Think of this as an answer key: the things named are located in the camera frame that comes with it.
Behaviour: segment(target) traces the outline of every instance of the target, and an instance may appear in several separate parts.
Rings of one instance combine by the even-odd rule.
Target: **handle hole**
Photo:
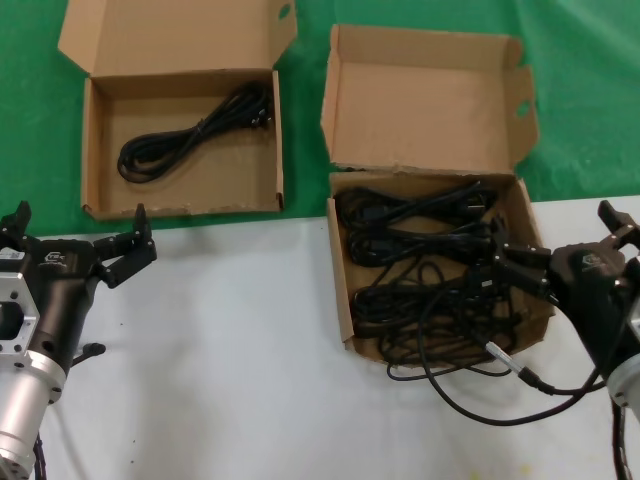
[[[526,116],[531,110],[531,102],[529,100],[525,100],[520,105],[518,105],[518,109],[516,110],[516,117],[522,118]]]
[[[284,20],[289,16],[290,13],[291,13],[291,5],[287,3],[283,5],[282,8],[280,9],[280,12],[278,12],[278,20]]]

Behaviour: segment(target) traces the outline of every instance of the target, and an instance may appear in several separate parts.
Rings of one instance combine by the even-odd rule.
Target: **cable connector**
[[[493,342],[487,342],[484,346],[484,349],[489,353],[493,358],[505,364],[505,366],[511,370],[513,373],[520,376],[523,371],[523,367],[516,362],[511,355],[502,350],[498,345]]]
[[[533,372],[529,367],[523,367],[516,362],[511,355],[502,350],[498,345],[493,342],[487,342],[485,350],[493,356],[496,360],[504,363],[509,370],[518,375],[518,378],[530,387],[540,390],[547,395],[562,394],[562,390],[558,390],[552,385],[543,382],[540,377]]]

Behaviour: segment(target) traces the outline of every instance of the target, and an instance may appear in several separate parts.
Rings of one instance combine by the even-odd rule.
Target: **silver metal cylinder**
[[[640,421],[640,355],[618,365],[607,381],[611,398],[620,406],[628,407]]]
[[[60,398],[66,375],[36,352],[14,359],[13,364],[0,365],[0,478],[27,480],[44,412]]]

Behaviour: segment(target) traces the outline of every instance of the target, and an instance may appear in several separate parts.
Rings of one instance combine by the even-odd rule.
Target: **robotic arm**
[[[62,395],[98,283],[115,288],[156,259],[142,205],[131,232],[94,243],[38,240],[25,235],[30,219],[27,202],[0,219],[0,480],[31,474],[40,424]]]
[[[640,420],[640,227],[607,201],[598,209],[611,235],[600,242],[551,252],[512,245],[501,220],[493,222],[494,274],[558,307],[572,322],[612,399]]]

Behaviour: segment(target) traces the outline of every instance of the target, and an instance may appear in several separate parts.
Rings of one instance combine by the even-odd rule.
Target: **coiled black cable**
[[[358,290],[351,300],[351,315],[354,334],[358,338],[377,339],[378,350],[389,365],[388,375],[394,380],[416,380],[418,377],[397,377],[391,366],[418,365],[420,357],[416,342],[428,347],[428,360],[432,364],[447,364],[451,367],[438,372],[450,373],[469,369],[489,376],[503,376],[506,372],[486,372],[472,367],[491,360],[484,345],[477,342],[455,320],[463,306],[465,315],[473,328],[511,350],[516,343],[515,328],[520,317],[513,312],[508,288],[498,288],[486,280],[489,272],[480,266],[473,267],[464,277],[445,281],[437,264],[416,258],[397,277],[381,283],[389,268],[369,287]],[[437,283],[427,283],[426,273],[432,273]],[[485,287],[471,288],[485,283]],[[436,297],[433,321],[424,329],[421,340],[416,339],[416,326],[424,308]],[[500,304],[505,304],[506,316],[496,315]]]
[[[393,228],[354,230],[347,240],[353,262],[370,268],[423,255],[440,255],[473,265],[488,258],[490,245],[491,227],[481,221],[442,233],[406,232]]]
[[[480,220],[493,207],[496,191],[482,182],[437,195],[407,198],[356,187],[335,196],[342,224],[348,229],[379,228],[422,216],[462,226]]]
[[[249,83],[227,97],[196,126],[175,132],[150,133],[129,140],[120,151],[118,172],[131,183],[148,183],[182,162],[204,141],[238,128],[265,126],[272,105],[270,89]]]

